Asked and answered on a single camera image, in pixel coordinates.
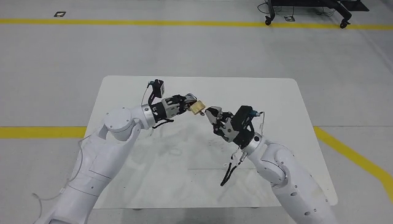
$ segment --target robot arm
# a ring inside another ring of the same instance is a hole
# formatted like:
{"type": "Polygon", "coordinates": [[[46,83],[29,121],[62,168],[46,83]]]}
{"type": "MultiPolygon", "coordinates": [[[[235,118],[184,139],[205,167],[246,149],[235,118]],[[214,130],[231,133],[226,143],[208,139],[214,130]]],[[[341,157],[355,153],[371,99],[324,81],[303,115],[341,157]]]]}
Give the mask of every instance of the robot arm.
{"type": "Polygon", "coordinates": [[[163,81],[149,83],[153,92],[148,104],[108,112],[102,125],[85,140],[72,177],[62,189],[58,202],[35,224],[86,224],[98,197],[117,175],[141,129],[156,128],[183,114],[197,102],[192,94],[175,95],[153,104],[163,94],[163,81]],[[107,139],[108,131],[115,139],[107,139]]]}
{"type": "Polygon", "coordinates": [[[254,131],[251,121],[260,113],[241,106],[234,115],[220,107],[209,107],[205,114],[213,133],[238,145],[259,175],[271,182],[273,193],[296,223],[338,223],[324,192],[293,153],[254,131]]]}

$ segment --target caster wheel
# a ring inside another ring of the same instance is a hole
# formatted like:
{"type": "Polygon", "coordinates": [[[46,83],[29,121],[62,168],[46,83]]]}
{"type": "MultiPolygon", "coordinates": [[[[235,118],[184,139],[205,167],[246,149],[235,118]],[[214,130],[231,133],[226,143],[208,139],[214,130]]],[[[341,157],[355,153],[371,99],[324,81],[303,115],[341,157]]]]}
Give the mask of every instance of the caster wheel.
{"type": "Polygon", "coordinates": [[[340,28],[341,28],[341,29],[344,29],[347,25],[348,25],[348,24],[347,24],[346,22],[342,22],[342,23],[340,24],[340,28]]]}

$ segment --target gray floor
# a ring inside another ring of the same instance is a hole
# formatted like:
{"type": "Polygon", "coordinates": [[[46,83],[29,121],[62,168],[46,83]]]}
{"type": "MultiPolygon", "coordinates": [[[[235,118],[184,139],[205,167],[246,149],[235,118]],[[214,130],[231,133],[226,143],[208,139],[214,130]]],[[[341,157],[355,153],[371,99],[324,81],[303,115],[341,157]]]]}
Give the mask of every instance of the gray floor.
{"type": "MultiPolygon", "coordinates": [[[[263,21],[261,0],[0,0],[1,18],[263,21]]],[[[353,23],[391,24],[393,0],[368,0],[353,23]]],[[[283,8],[283,15],[292,8],[283,8]]],[[[302,23],[338,23],[295,8],[302,23]]],[[[85,126],[106,75],[289,77],[313,125],[393,174],[393,31],[0,25],[0,126],[85,126]]],[[[391,223],[380,182],[320,143],[340,223],[391,223]]],[[[0,223],[32,223],[31,197],[56,194],[75,140],[0,140],[0,223]]],[[[44,203],[44,211],[53,203],[44,203]]],[[[280,207],[106,209],[90,223],[291,223],[280,207]]]]}

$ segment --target yellow floor line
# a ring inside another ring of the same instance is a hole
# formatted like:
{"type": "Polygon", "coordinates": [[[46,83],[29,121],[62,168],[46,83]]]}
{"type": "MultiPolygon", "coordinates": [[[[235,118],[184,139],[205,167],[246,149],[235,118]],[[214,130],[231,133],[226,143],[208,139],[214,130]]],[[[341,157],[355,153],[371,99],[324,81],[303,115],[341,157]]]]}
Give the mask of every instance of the yellow floor line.
{"type": "MultiPolygon", "coordinates": [[[[314,127],[317,138],[331,146],[338,153],[357,164],[359,167],[376,177],[383,185],[393,203],[393,178],[364,156],[335,139],[324,130],[314,127]]],[[[0,139],[64,139],[83,138],[86,127],[0,127],[0,139]]]]}
{"type": "Polygon", "coordinates": [[[0,127],[0,139],[83,138],[86,127],[0,127]]]}
{"type": "MultiPolygon", "coordinates": [[[[180,21],[180,20],[77,20],[77,19],[39,19],[39,18],[0,18],[0,25],[137,25],[137,26],[214,26],[214,27],[251,27],[251,28],[308,28],[340,29],[333,23],[280,23],[241,21],[180,21]]],[[[393,25],[348,25],[346,29],[393,30],[393,25]]]]}
{"type": "Polygon", "coordinates": [[[370,173],[372,176],[377,178],[382,183],[388,197],[393,203],[393,177],[388,172],[381,169],[378,165],[374,164],[364,156],[355,152],[353,149],[351,149],[350,147],[348,147],[338,139],[335,139],[333,136],[326,133],[324,130],[315,126],[314,131],[315,131],[315,135],[320,141],[331,146],[331,148],[336,150],[338,153],[344,155],[346,158],[348,158],[349,160],[357,164],[359,167],[370,173]]]}

